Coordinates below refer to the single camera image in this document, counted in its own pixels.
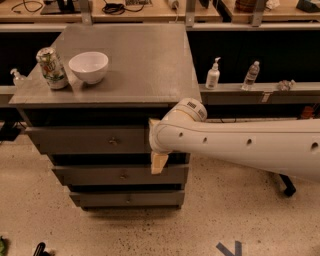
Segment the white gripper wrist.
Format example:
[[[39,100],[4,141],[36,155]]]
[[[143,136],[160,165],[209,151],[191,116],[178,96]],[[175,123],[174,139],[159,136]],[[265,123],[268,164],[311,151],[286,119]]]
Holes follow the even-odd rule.
[[[149,124],[149,144],[153,152],[151,152],[151,173],[153,175],[161,174],[167,163],[170,151],[164,148],[157,139],[157,125],[159,119],[150,118]]]

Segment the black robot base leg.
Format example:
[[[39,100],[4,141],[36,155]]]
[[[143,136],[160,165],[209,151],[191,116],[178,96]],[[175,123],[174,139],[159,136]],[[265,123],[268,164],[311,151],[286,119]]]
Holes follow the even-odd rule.
[[[296,188],[291,179],[288,176],[282,174],[280,174],[280,178],[285,185],[284,194],[288,197],[293,196],[296,193]]]

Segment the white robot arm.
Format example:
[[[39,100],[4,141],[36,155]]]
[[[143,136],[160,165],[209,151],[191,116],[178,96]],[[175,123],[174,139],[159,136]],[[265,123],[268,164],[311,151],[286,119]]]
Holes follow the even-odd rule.
[[[153,174],[179,151],[320,181],[319,119],[210,123],[205,107],[185,98],[162,119],[149,120],[149,143]]]

